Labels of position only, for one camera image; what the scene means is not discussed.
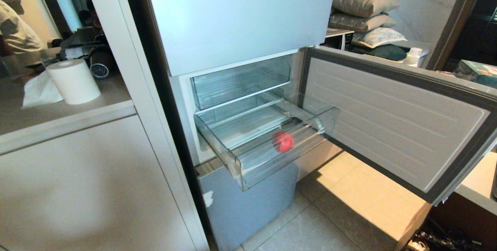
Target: clear shelf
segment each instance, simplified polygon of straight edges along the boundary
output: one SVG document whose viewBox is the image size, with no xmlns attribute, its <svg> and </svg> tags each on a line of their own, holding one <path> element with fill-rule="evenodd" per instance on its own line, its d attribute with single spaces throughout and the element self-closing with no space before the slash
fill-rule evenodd
<svg viewBox="0 0 497 251">
<path fill-rule="evenodd" d="M 263 92 L 290 81 L 292 56 L 285 55 L 191 78 L 199 110 Z"/>
<path fill-rule="evenodd" d="M 308 98 L 306 106 L 272 90 L 195 115 L 195 124 L 245 191 L 331 135 L 338 109 Z"/>
</svg>

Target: tomato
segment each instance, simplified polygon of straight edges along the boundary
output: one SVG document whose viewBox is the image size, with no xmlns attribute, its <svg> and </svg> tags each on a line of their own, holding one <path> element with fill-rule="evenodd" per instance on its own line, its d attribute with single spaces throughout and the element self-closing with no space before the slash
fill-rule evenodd
<svg viewBox="0 0 497 251">
<path fill-rule="evenodd" d="M 295 140 L 293 136 L 289 133 L 284 133 L 283 131 L 276 132 L 273 134 L 275 139 L 273 139 L 273 145 L 277 152 L 285 152 L 293 147 Z"/>
</svg>

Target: white bottle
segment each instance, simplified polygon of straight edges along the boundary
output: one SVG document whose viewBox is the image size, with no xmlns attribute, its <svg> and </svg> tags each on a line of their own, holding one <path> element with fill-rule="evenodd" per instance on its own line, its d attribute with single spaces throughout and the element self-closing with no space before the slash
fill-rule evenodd
<svg viewBox="0 0 497 251">
<path fill-rule="evenodd" d="M 423 50 L 421 48 L 412 47 L 407 53 L 407 57 L 405 57 L 403 64 L 411 67 L 417 67 L 422 51 Z"/>
</svg>

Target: open freezer door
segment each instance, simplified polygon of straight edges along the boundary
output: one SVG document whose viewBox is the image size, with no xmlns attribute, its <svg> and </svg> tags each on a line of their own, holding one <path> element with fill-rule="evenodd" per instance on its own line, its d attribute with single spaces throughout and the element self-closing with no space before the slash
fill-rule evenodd
<svg viewBox="0 0 497 251">
<path fill-rule="evenodd" d="M 330 141 L 432 204 L 496 138 L 497 90 L 436 72 L 309 48 L 300 89 L 341 110 Z"/>
</svg>

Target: white paper towel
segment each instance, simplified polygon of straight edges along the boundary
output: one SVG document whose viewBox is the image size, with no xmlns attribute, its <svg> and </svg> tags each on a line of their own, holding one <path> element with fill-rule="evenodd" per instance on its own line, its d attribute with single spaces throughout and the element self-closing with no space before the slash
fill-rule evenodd
<svg viewBox="0 0 497 251">
<path fill-rule="evenodd" d="M 100 95 L 85 60 L 57 62 L 49 65 L 47 70 L 67 104 L 83 104 Z"/>
</svg>

